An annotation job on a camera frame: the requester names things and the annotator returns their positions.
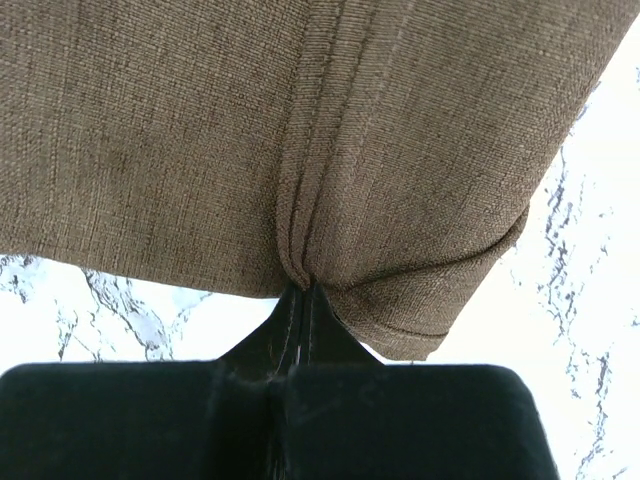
white marble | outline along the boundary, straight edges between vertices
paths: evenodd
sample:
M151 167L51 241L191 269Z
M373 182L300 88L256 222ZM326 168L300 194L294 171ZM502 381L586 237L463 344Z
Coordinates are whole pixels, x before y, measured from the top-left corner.
M427 363L531 388L562 479L640 478L640 21L536 192L529 223ZM50 361L217 358L254 300L0 256L0 373Z

brown linen fabric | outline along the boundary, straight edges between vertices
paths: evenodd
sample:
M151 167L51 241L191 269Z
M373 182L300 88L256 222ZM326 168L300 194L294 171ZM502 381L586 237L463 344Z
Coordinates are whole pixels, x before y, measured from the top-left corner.
M0 252L324 284L424 359L518 238L638 0L1 0Z

